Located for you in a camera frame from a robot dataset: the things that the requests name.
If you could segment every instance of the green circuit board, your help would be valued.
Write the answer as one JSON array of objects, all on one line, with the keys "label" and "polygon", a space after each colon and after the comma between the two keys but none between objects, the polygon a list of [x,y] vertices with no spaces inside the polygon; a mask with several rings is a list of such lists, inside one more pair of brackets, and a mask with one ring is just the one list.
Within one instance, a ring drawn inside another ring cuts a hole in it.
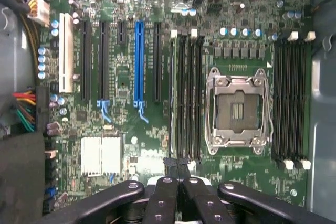
[{"label": "green circuit board", "polygon": [[[83,199],[100,190],[106,189],[120,181],[134,178],[136,175],[140,182],[153,176],[164,174],[162,158],[169,155],[169,113],[170,95],[169,78],[171,62],[171,30],[181,27],[194,27],[204,31],[203,58],[202,58],[202,84],[211,67],[216,66],[221,73],[234,76],[253,76],[258,69],[264,69],[269,81],[270,100],[272,103],[273,88],[273,62],[274,45],[268,36],[284,29],[302,29],[310,31],[312,20],[303,16],[299,22],[284,20],[282,15],[289,10],[304,10],[311,0],[283,0],[284,6],[277,7],[279,0],[222,0],[223,9],[220,12],[207,13],[206,0],[199,6],[195,16],[182,16],[181,13],[172,12],[178,5],[185,8],[192,6],[193,0],[76,0],[83,10],[83,20],[89,22],[92,29],[91,50],[91,99],[84,101],[81,98],[81,82],[74,80],[71,93],[60,94],[67,98],[64,108],[67,113],[60,115],[59,109],[52,109],[51,121],[61,125],[58,136],[52,136],[57,144],[57,189],[58,196],[68,193],[68,201]],[[237,4],[246,3],[243,12],[237,13]],[[71,13],[68,0],[51,0],[51,20],[58,20],[60,13]],[[125,44],[118,43],[118,21],[126,22]],[[144,116],[148,123],[139,117],[139,112],[133,106],[134,93],[134,27],[136,20],[143,20],[144,29]],[[99,100],[99,21],[109,23],[109,50],[108,50],[108,123],[101,116],[101,109],[97,107]],[[153,101],[153,27],[154,23],[162,24],[162,76],[161,99]],[[230,30],[260,28],[262,36],[255,40],[249,38],[220,38],[218,31],[221,27]],[[81,74],[82,61],[81,28],[73,32],[73,72]],[[57,48],[52,44],[55,38],[50,29],[41,32],[41,44],[51,48],[50,77],[43,81],[50,85],[51,92],[57,93],[58,83],[58,55]],[[255,49],[262,57],[238,58],[223,57],[223,48]],[[310,46],[307,45],[307,62],[310,62]],[[309,125],[309,85],[310,64],[307,64],[306,105],[304,117],[304,151],[308,146]],[[204,101],[205,86],[202,91],[202,130],[204,137]],[[113,180],[110,174],[90,176],[81,171],[83,153],[81,141],[85,137],[116,137],[120,139],[120,150],[109,150],[110,155],[121,152],[120,170],[115,171]],[[271,143],[268,143],[261,155],[256,155],[250,148],[220,148],[216,155],[210,155],[205,141],[201,143],[202,162],[197,164],[193,174],[208,178],[216,186],[218,183],[234,180],[252,187],[258,191],[304,206],[306,201],[307,171],[303,169],[279,169],[271,159]]]}]

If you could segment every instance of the blue slot retention clip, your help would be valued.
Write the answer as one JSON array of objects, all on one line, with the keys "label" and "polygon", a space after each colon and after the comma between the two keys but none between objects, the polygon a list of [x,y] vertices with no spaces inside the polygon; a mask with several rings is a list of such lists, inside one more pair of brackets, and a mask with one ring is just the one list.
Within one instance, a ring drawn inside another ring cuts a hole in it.
[{"label": "blue slot retention clip", "polygon": [[144,22],[135,22],[135,53],[134,53],[134,101],[133,106],[138,109],[139,117],[148,123],[144,116],[143,101],[143,65],[144,65]]},{"label": "blue slot retention clip", "polygon": [[108,107],[111,105],[110,101],[106,100],[100,100],[97,101],[97,107],[101,108],[101,116],[104,118],[104,120],[108,121],[109,123],[112,123],[112,119],[110,119],[107,114],[109,112]]}]

